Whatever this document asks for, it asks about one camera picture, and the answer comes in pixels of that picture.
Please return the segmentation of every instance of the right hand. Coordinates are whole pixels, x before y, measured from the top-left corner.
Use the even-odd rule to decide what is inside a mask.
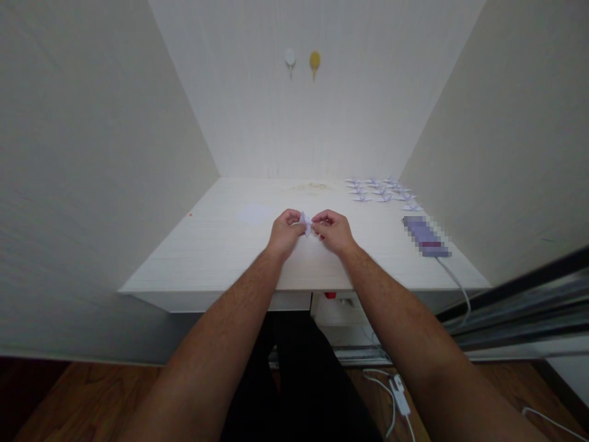
[[[341,257],[345,252],[358,247],[345,216],[325,210],[315,215],[311,221],[311,229],[320,235],[320,240],[337,256]]]

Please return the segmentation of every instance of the white wall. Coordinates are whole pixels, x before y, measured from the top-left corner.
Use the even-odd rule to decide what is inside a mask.
[[[221,175],[287,179],[398,176],[484,2],[149,0]]]
[[[0,353],[165,362],[114,292],[218,173],[147,2],[2,2],[0,58]]]
[[[548,358],[552,368],[589,406],[589,354]]]
[[[488,0],[402,180],[493,285],[589,243],[589,4]]]

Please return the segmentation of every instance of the black pants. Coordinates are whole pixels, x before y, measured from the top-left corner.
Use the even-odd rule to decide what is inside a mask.
[[[268,365],[275,344],[280,393]],[[302,433],[329,440],[382,440],[309,312],[269,312],[233,396],[221,440],[282,440]]]

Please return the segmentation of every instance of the left hand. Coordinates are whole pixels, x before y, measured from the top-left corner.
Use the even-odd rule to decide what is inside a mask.
[[[301,213],[294,209],[286,209],[282,212],[282,215],[272,224],[272,233],[266,250],[286,261],[295,248],[296,240],[305,233],[304,224],[295,224],[300,219]]]

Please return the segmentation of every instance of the person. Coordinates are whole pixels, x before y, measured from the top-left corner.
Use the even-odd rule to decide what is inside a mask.
[[[276,219],[266,248],[187,334],[120,440],[279,440],[291,433],[382,439],[309,312],[267,313],[305,231],[300,216],[287,209]],[[325,210],[312,222],[341,260],[432,440],[546,440],[429,309],[355,242],[345,216]],[[274,341],[280,393],[268,365]]]

